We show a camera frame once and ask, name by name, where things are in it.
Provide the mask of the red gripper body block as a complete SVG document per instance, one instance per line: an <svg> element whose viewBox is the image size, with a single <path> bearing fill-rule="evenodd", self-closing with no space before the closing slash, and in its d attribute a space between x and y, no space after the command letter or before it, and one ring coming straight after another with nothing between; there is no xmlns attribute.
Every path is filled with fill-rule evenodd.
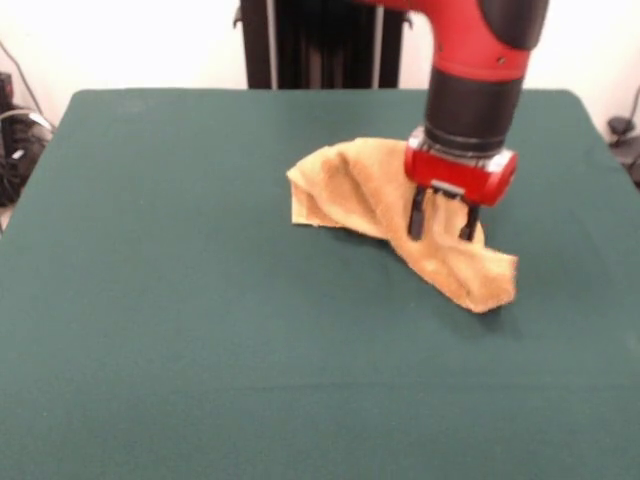
<svg viewBox="0 0 640 480"><path fill-rule="evenodd" d="M427 139L423 127L411 133L405 149L404 171L409 180L480 206L495 206L502 200L517 166L518 154L509 149L488 158L443 153Z"/></svg>

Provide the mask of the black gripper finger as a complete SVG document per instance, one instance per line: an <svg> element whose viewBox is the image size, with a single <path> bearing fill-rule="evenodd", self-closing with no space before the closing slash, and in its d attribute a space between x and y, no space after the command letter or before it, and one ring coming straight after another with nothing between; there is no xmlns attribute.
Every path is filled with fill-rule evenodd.
<svg viewBox="0 0 640 480"><path fill-rule="evenodd" d="M461 240L473 240L480 218L481 207L468 200L465 200L464 203L467 206L467 219L459 232L459 238Z"/></svg>
<svg viewBox="0 0 640 480"><path fill-rule="evenodd" d="M426 222L426 199L428 188L418 185L414 191L408 222L408 235L411 240L421 240Z"/></svg>

